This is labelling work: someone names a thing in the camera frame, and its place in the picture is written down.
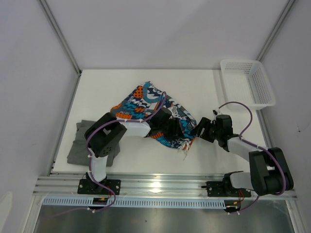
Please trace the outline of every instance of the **blue patterned cloth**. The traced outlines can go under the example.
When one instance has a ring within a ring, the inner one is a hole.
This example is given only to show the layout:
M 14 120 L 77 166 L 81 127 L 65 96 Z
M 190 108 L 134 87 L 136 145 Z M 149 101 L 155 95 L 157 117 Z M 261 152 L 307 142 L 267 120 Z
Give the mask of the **blue patterned cloth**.
M 157 110 L 161 104 L 162 91 L 155 88 L 151 82 L 145 82 L 139 85 L 128 97 L 120 104 L 111 109 L 116 117 L 123 119 L 144 119 Z M 195 119 L 191 114 L 172 97 L 167 96 L 164 107 L 172 112 L 174 118 L 178 118 L 184 138 L 168 140 L 163 136 L 163 133 L 158 133 L 152 138 L 156 139 L 161 144 L 175 149 L 185 149 L 185 145 L 189 146 L 193 142 L 195 136 L 191 135 L 191 130 L 196 126 Z

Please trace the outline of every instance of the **metal vent strip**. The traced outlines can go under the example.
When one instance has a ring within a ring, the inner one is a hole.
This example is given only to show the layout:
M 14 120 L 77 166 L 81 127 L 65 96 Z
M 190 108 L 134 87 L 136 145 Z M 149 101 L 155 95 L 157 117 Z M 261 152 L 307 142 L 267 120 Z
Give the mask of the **metal vent strip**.
M 87 197 L 46 197 L 43 205 L 66 206 L 104 206 L 92 204 L 93 198 Z M 136 208 L 181 208 L 181 209 L 225 209 L 224 200 L 207 199 L 152 199 L 152 198 L 117 198 L 113 207 Z

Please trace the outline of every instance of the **perforated basket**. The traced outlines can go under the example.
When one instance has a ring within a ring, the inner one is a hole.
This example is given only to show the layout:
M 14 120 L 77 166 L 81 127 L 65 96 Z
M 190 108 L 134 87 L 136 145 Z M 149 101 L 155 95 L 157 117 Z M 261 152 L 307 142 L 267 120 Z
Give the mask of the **perforated basket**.
M 220 62 L 226 102 L 238 101 L 251 109 L 273 106 L 276 99 L 267 74 L 259 61 L 227 59 Z M 229 104 L 230 109 L 240 109 Z

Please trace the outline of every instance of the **metal frame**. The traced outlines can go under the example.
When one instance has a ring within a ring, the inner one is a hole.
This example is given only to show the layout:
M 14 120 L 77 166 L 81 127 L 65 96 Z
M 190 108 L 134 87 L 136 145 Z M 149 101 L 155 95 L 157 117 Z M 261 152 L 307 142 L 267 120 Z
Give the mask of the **metal frame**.
M 59 42 L 61 43 L 65 53 L 70 59 L 72 66 L 79 76 L 81 75 L 81 70 L 74 59 L 74 56 L 53 16 L 51 9 L 49 8 L 46 0 L 37 0 L 40 4 L 44 14 L 46 15 L 53 31 L 55 32 Z M 265 41 L 262 50 L 260 51 L 257 60 L 262 61 L 264 56 L 267 54 L 272 43 L 275 41 L 279 31 L 284 25 L 286 19 L 288 18 L 290 12 L 293 10 L 297 0 L 289 0 L 284 7 L 279 19 L 277 20 L 273 30 Z M 43 199 L 47 195 L 53 196 L 63 196 L 63 197 L 76 197 L 80 196 L 77 194 L 77 187 L 79 180 L 82 178 L 83 173 L 51 173 L 52 165 L 54 163 L 55 157 L 59 150 L 60 142 L 65 130 L 67 119 L 71 110 L 71 106 L 75 97 L 75 93 L 79 84 L 79 80 L 75 84 L 75 89 L 72 94 L 68 110 L 66 112 L 66 117 L 63 122 L 62 131 L 58 137 L 57 145 L 55 146 L 54 155 L 52 158 L 51 166 L 47 177 L 39 177 L 35 190 L 33 204 L 30 209 L 28 219 L 25 224 L 24 233 L 33 232 L 35 229 L 35 224 L 37 217 L 42 205 Z M 260 127 L 264 136 L 266 146 L 271 147 L 272 140 L 269 134 L 269 130 L 264 119 L 263 112 L 257 111 Z M 108 174 L 110 179 L 120 179 L 121 180 L 121 193 L 119 197 L 126 198 L 154 198 L 154 199 L 188 199 L 194 200 L 198 198 L 202 199 L 219 199 L 207 197 L 206 190 L 201 189 L 206 181 L 220 181 L 223 174 L 213 174 L 213 175 L 169 175 L 169 174 Z M 255 199 L 256 195 L 252 193 L 250 199 Z M 261 200 L 286 200 L 291 220 L 295 231 L 306 232 L 305 227 L 302 222 L 301 215 L 297 206 L 297 196 L 294 190 L 287 191 L 282 196 L 267 195 L 260 198 Z

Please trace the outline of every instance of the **metal floor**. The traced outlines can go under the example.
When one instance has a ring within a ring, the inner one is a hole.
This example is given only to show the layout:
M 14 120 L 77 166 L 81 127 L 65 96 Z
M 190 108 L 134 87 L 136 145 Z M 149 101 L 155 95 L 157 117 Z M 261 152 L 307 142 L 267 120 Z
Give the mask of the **metal floor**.
M 44 205 L 35 233 L 293 233 L 285 201 L 262 200 L 241 215 L 223 210 L 114 207 L 53 215 L 76 207 Z

